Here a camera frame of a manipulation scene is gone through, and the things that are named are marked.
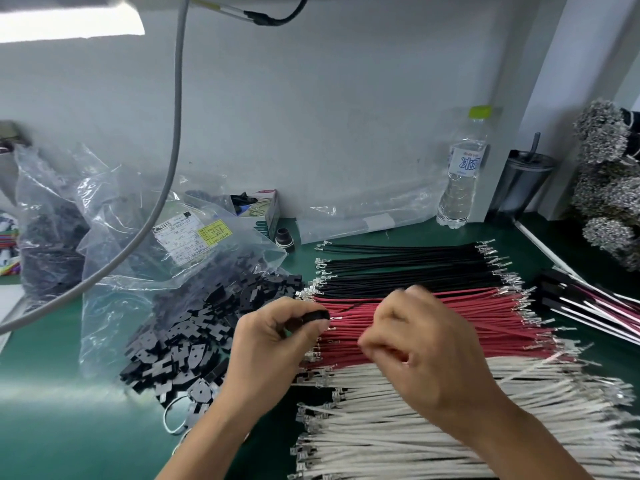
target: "green bottle cap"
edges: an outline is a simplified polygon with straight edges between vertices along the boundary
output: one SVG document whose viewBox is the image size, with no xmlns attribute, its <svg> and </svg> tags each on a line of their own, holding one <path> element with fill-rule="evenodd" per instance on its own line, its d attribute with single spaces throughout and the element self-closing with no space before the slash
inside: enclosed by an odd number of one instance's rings
<svg viewBox="0 0 640 480">
<path fill-rule="evenodd" d="M 491 117 L 491 106 L 473 106 L 469 110 L 469 118 L 472 120 L 487 120 Z"/>
</svg>

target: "small box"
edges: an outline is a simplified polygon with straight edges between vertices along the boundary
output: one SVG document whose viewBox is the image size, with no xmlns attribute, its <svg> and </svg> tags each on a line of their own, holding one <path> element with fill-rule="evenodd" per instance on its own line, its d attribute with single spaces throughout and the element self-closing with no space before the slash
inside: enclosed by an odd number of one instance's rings
<svg viewBox="0 0 640 480">
<path fill-rule="evenodd" d="M 274 240 L 278 220 L 280 218 L 280 205 L 278 203 L 277 190 L 260 190 L 258 192 L 247 192 L 247 196 L 258 199 L 244 209 L 238 217 L 252 219 L 253 227 L 270 240 Z"/>
</svg>

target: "water bottle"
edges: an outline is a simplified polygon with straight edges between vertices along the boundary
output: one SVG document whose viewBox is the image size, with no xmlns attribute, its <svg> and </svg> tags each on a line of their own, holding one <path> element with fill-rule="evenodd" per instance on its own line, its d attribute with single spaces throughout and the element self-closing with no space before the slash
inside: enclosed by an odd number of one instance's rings
<svg viewBox="0 0 640 480">
<path fill-rule="evenodd" d="M 455 136 L 449 150 L 449 183 L 436 220 L 452 229 L 467 223 L 476 193 L 476 177 L 487 145 L 491 106 L 473 106 L 469 118 Z"/>
</svg>

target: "left hand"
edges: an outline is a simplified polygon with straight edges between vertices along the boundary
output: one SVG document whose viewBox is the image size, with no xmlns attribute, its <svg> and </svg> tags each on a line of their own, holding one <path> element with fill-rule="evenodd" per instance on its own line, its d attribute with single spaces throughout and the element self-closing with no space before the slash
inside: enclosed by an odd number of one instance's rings
<svg viewBox="0 0 640 480">
<path fill-rule="evenodd" d="M 284 339 L 284 324 L 324 306 L 280 298 L 243 316 L 236 327 L 227 377 L 218 399 L 226 397 L 257 421 L 285 395 L 306 352 L 329 327 L 329 320 L 302 325 Z"/>
</svg>

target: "hand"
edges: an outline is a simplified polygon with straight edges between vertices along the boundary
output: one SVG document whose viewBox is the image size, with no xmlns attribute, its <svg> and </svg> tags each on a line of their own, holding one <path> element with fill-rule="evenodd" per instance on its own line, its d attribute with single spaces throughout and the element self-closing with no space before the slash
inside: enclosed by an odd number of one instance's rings
<svg viewBox="0 0 640 480">
<path fill-rule="evenodd" d="M 285 323 L 324 306 L 309 301 L 280 298 L 243 316 L 236 327 L 227 377 L 220 395 L 257 421 L 285 395 L 300 362 L 329 320 L 302 325 L 283 338 Z"/>
<path fill-rule="evenodd" d="M 358 345 L 409 406 L 471 448 L 489 423 L 520 411 L 493 380 L 474 327 L 420 286 L 386 297 Z"/>
</svg>

